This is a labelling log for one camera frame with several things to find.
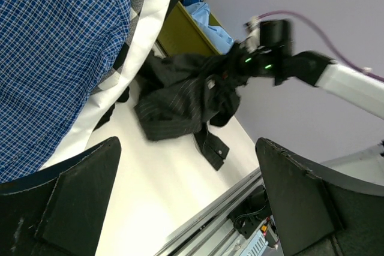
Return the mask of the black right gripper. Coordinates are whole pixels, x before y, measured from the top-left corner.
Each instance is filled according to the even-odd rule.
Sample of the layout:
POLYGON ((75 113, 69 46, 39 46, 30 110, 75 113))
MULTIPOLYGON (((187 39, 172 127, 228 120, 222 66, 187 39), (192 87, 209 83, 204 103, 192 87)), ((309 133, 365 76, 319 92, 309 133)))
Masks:
POLYGON ((274 79, 280 85, 286 79, 283 62, 293 55, 292 23, 287 19, 260 21, 260 46, 249 53, 243 41, 234 46, 233 78, 245 85, 252 77, 274 79))

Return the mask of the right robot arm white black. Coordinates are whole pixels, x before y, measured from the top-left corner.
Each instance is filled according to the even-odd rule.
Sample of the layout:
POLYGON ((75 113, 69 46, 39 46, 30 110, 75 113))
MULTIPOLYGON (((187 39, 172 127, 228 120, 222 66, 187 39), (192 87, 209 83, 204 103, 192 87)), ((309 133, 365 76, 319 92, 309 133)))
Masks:
POLYGON ((383 140, 383 83, 331 63, 314 85, 251 79, 236 118, 252 140, 264 137, 317 162, 383 140))

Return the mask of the light blue shirt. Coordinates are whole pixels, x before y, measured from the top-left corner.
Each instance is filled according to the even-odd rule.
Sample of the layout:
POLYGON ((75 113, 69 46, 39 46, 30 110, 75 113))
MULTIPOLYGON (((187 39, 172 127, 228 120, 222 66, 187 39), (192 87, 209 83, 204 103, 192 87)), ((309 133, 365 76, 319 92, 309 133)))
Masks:
POLYGON ((210 21, 212 14, 209 4, 202 0, 182 0, 181 4, 217 51, 226 54, 233 46, 234 40, 221 25, 210 21))

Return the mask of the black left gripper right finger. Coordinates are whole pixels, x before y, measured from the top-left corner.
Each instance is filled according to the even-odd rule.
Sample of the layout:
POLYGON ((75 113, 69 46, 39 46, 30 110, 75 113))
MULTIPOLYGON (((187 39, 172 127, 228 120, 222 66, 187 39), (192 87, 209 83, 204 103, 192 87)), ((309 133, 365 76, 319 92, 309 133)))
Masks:
POLYGON ((383 186, 255 144, 284 255, 383 255, 383 186))

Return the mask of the black striped shirt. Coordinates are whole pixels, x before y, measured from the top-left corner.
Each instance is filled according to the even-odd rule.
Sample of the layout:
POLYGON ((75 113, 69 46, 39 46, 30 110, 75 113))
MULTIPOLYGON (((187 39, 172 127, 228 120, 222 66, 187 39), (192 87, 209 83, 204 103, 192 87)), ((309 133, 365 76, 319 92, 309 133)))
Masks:
POLYGON ((138 72, 142 90, 135 106, 150 141, 193 135, 202 156, 219 170, 229 147, 208 129, 225 126, 236 113, 241 49, 234 44, 224 55, 180 54, 165 58, 150 53, 138 72))

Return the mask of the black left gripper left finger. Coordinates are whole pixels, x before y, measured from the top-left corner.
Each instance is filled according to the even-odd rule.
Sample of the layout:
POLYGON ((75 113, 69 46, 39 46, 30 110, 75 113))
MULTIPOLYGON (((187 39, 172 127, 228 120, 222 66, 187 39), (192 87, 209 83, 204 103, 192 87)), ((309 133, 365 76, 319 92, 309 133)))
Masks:
POLYGON ((1 255, 95 255, 121 156, 119 138, 1 184, 1 255))

